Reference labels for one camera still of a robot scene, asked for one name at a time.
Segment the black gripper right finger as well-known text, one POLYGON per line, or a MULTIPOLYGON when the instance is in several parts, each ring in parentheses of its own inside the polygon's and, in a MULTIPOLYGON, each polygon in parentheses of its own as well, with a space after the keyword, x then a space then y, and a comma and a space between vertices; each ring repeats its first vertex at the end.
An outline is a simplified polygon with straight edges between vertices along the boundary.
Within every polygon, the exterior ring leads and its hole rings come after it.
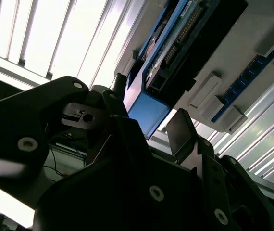
POLYGON ((180 108, 166 126, 172 155, 202 187, 200 200, 207 230, 274 231, 274 206, 233 157, 215 155, 180 108))

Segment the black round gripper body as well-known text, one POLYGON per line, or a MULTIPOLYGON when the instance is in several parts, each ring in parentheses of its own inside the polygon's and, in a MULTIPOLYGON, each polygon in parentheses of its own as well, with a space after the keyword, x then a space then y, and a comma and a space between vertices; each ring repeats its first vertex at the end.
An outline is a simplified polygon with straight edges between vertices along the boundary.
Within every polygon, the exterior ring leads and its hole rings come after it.
POLYGON ((202 186, 188 169, 153 157, 138 184, 106 158, 54 183, 35 211, 36 231, 204 231, 202 186))

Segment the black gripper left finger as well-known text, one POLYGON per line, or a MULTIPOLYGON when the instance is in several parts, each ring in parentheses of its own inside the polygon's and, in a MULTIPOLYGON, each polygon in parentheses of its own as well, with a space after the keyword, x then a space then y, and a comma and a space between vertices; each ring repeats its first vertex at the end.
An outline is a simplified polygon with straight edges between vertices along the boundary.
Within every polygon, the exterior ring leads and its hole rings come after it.
POLYGON ((0 178, 37 175, 57 136, 81 147, 92 163, 104 155, 143 164, 151 152, 118 92, 90 90, 64 76, 0 100, 0 178))

